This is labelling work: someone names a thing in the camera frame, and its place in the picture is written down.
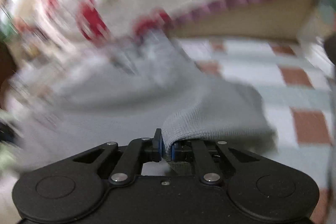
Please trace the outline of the grey knitted garment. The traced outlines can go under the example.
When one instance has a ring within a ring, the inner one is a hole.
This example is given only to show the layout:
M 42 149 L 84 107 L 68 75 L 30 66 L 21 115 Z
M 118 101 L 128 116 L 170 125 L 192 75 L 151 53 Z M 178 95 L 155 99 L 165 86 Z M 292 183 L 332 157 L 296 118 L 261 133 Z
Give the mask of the grey knitted garment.
M 162 131 L 166 159 L 179 140 L 264 144 L 274 131 L 250 85 L 203 73 L 159 30 L 90 47 L 11 81 L 8 108 L 20 136 L 18 165 L 34 170 L 109 141 L 125 145 Z

